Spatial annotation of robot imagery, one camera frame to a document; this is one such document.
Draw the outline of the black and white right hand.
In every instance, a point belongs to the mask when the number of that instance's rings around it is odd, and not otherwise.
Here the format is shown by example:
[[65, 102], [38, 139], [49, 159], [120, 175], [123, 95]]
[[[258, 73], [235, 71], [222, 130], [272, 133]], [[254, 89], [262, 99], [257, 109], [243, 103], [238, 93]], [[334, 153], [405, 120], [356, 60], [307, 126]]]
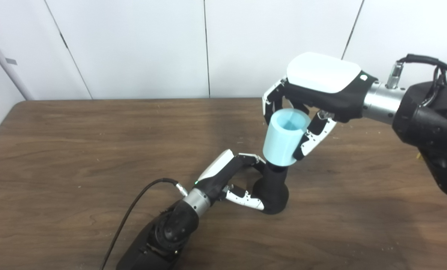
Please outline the black and white right hand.
[[335, 57], [306, 52], [294, 58], [262, 97], [265, 159], [290, 166], [308, 156], [338, 122], [362, 118], [364, 99], [377, 80]]

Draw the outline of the black and white left hand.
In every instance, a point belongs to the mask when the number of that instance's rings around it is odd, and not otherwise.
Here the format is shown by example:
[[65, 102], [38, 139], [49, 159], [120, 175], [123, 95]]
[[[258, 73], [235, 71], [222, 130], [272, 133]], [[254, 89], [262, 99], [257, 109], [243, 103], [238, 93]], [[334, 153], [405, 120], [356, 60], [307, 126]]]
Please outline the black and white left hand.
[[194, 188], [209, 199], [210, 205], [226, 199], [235, 204], [255, 210], [264, 210], [262, 200], [247, 190], [230, 184], [230, 180], [242, 169], [252, 167], [264, 172], [266, 161], [255, 154], [234, 154], [230, 149], [223, 151], [201, 174]]

